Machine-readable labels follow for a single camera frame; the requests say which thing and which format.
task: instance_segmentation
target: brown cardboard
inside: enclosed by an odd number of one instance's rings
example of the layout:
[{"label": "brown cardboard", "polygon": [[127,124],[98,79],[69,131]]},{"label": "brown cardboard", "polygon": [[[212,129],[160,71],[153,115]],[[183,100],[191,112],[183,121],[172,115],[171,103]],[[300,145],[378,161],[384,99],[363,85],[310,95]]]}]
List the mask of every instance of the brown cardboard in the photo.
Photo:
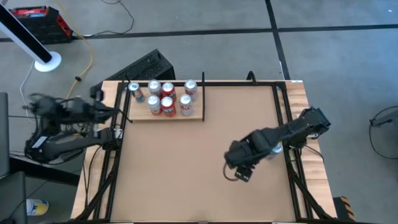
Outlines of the brown cardboard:
[{"label": "brown cardboard", "polygon": [[231,142],[267,126],[277,126],[269,86],[206,87],[204,123],[127,123],[112,221],[294,220],[282,154],[262,160],[248,183],[223,177]]}]

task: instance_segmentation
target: white cable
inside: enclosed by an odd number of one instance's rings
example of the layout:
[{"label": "white cable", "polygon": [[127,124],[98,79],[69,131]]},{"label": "white cable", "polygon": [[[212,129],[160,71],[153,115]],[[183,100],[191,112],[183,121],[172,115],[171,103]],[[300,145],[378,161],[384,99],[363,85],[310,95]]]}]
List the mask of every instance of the white cable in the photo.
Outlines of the white cable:
[{"label": "white cable", "polygon": [[[32,65],[30,66],[29,72],[27,73],[27,75],[26,75],[24,81],[22,82],[21,86],[19,87],[19,92],[21,93],[22,99],[24,99],[25,106],[27,106],[27,103],[26,103],[26,100],[25,100],[24,93],[22,92],[22,87],[24,86],[24,84],[25,84],[27,78],[29,77],[30,73],[32,73],[32,68],[33,68],[33,64],[34,64],[34,63],[35,63],[35,60],[33,60]],[[31,123],[36,124],[36,122],[32,121],[32,120],[29,118],[29,113],[28,113],[28,110],[27,110],[27,109],[26,109],[26,117],[27,117],[27,119],[28,119]]]}]

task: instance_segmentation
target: red soda can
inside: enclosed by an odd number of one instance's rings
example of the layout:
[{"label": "red soda can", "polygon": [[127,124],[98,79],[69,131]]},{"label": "red soda can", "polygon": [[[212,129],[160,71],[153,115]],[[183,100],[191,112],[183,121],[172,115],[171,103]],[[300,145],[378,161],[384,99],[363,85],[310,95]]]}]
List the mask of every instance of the red soda can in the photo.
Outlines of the red soda can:
[{"label": "red soda can", "polygon": [[169,96],[163,97],[161,101],[162,109],[164,112],[164,115],[168,117],[173,117],[175,115],[175,105],[173,99]]},{"label": "red soda can", "polygon": [[168,96],[171,99],[173,99],[173,102],[175,102],[177,96],[175,94],[175,88],[173,83],[164,83],[162,86],[162,96]]}]

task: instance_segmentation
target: silver soda can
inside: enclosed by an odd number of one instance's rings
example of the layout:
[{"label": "silver soda can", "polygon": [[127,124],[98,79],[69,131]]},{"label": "silver soda can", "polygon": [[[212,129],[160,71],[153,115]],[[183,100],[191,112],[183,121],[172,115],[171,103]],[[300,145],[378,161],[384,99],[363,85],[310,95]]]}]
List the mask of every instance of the silver soda can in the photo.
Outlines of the silver soda can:
[{"label": "silver soda can", "polygon": [[278,145],[275,146],[269,153],[269,155],[266,157],[268,160],[273,159],[276,155],[281,153],[283,151],[284,147],[282,146],[281,142],[278,142]]},{"label": "silver soda can", "polygon": [[153,115],[160,115],[162,113],[162,107],[160,105],[159,97],[151,95],[150,97],[148,97],[147,102],[150,112],[152,112]]},{"label": "silver soda can", "polygon": [[145,100],[145,96],[142,93],[142,90],[138,83],[130,83],[129,84],[129,91],[135,97],[138,103],[141,103]]},{"label": "silver soda can", "polygon": [[184,94],[180,97],[180,108],[183,115],[191,115],[193,113],[192,98],[190,95]]},{"label": "silver soda can", "polygon": [[157,97],[161,97],[162,94],[162,85],[160,84],[159,81],[157,80],[151,80],[148,83],[148,89],[149,89],[149,93],[151,95],[155,95]]},{"label": "silver soda can", "polygon": [[192,100],[195,101],[198,98],[198,85],[193,80],[187,80],[184,85],[185,93],[190,95]]}]

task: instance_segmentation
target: black box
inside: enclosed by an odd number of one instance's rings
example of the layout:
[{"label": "black box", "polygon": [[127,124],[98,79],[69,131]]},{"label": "black box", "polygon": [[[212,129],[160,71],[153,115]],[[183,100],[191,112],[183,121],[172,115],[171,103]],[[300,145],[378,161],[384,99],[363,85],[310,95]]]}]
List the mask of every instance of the black box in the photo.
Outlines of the black box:
[{"label": "black box", "polygon": [[157,50],[136,60],[106,80],[175,80],[173,65]]},{"label": "black box", "polygon": [[58,10],[47,6],[10,9],[22,25],[42,44],[61,44],[72,41],[73,31]]}]

